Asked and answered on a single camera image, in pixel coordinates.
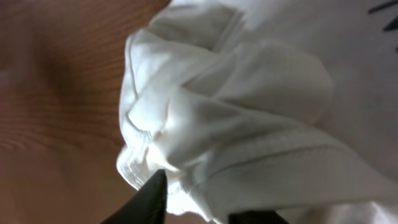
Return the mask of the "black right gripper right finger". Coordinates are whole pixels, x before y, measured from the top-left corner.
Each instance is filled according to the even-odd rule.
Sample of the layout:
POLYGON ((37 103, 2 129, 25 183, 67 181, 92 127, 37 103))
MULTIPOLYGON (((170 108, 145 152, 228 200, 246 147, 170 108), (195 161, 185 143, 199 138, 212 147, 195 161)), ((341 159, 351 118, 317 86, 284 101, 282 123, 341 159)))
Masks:
POLYGON ((289 224, 275 211, 250 211, 228 216, 229 224, 289 224))

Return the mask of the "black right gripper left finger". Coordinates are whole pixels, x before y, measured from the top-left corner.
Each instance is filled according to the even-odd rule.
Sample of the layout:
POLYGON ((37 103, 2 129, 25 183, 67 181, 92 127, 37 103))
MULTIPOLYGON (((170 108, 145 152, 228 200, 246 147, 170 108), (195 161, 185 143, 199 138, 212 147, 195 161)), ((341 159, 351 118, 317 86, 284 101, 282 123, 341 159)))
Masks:
POLYGON ((117 212, 101 224, 164 224, 167 176, 159 169, 117 212))

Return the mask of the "white printed t-shirt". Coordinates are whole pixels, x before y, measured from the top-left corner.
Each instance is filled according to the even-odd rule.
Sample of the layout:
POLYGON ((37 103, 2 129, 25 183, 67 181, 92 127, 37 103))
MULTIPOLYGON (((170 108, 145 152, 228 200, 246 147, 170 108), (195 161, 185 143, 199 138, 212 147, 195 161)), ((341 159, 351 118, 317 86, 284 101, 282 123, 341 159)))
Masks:
POLYGON ((172 1, 125 46, 116 167, 226 223, 397 222, 397 6, 172 1))

